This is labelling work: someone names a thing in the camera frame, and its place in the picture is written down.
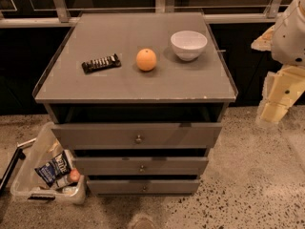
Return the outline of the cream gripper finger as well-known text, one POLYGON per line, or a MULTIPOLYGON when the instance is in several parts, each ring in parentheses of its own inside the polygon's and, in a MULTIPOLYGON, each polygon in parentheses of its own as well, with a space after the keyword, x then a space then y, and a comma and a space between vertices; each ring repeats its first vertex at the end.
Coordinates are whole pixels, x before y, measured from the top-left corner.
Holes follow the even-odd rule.
POLYGON ((257 119, 269 123, 278 123, 287 112, 288 109, 285 106, 263 99, 258 105, 257 119))

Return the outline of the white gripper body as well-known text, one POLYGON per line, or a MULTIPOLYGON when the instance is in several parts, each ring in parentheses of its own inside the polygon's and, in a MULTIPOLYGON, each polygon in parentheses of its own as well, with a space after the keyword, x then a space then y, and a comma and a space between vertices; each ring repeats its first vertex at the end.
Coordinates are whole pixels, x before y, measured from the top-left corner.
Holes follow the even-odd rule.
POLYGON ((267 88, 267 102, 289 109, 305 92, 305 68, 283 65, 272 75, 272 84, 267 88))

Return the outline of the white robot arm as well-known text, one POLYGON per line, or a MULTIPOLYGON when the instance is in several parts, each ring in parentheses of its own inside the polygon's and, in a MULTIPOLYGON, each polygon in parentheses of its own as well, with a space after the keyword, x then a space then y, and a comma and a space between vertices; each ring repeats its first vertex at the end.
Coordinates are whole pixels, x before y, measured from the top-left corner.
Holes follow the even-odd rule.
POLYGON ((259 121, 278 123, 305 92, 305 0, 293 0, 251 48, 282 64, 267 73, 257 111, 259 121))

